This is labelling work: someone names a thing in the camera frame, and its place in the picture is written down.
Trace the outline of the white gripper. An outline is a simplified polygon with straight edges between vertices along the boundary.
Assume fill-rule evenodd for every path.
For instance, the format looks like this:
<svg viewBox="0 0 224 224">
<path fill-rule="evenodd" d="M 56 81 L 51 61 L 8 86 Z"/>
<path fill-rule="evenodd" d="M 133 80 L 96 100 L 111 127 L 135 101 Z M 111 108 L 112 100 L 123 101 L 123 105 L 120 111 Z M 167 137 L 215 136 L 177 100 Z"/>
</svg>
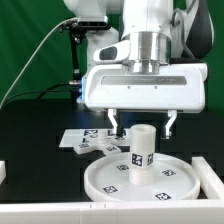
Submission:
<svg viewBox="0 0 224 224">
<path fill-rule="evenodd" d="M 158 74 L 130 74 L 122 64 L 98 65 L 89 73 L 84 102 L 92 110 L 108 110 L 113 134 L 122 135 L 117 110 L 167 111 L 162 138 L 169 139 L 177 111 L 201 112 L 205 106 L 205 63 L 161 66 Z"/>
</svg>

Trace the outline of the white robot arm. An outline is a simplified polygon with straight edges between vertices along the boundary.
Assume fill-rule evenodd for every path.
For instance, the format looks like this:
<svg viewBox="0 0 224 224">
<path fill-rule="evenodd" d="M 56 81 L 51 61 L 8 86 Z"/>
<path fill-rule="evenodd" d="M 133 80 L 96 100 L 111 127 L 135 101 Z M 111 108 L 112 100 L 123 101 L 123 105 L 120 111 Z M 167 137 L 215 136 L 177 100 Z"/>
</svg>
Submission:
<svg viewBox="0 0 224 224">
<path fill-rule="evenodd" d="M 179 112 L 205 106 L 214 30 L 206 0 L 63 0 L 89 33 L 90 68 L 82 98 L 92 110 L 106 110 L 113 133 L 123 134 L 120 111 L 165 112 L 165 135 Z"/>
</svg>

